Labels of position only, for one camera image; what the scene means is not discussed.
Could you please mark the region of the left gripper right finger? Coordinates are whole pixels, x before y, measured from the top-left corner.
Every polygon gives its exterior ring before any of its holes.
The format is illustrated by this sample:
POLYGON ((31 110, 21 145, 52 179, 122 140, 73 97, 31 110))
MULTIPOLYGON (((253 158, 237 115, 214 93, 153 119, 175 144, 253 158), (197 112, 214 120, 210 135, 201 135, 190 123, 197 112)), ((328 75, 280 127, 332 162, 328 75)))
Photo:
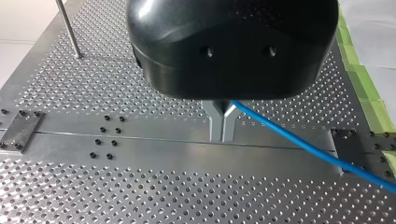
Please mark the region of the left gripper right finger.
POLYGON ((222 122, 222 141, 232 142, 235 133, 235 124, 242 111, 231 101, 222 103, 223 122, 222 122))

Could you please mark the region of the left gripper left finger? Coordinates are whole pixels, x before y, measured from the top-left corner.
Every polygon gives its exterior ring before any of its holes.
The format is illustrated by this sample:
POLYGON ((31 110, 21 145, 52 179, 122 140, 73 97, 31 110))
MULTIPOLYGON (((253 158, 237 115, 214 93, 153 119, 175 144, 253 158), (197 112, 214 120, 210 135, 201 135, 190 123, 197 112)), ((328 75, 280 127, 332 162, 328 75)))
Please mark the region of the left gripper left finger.
POLYGON ((209 116, 209 140, 221 142, 224 116, 222 101, 203 100, 201 105, 209 116))

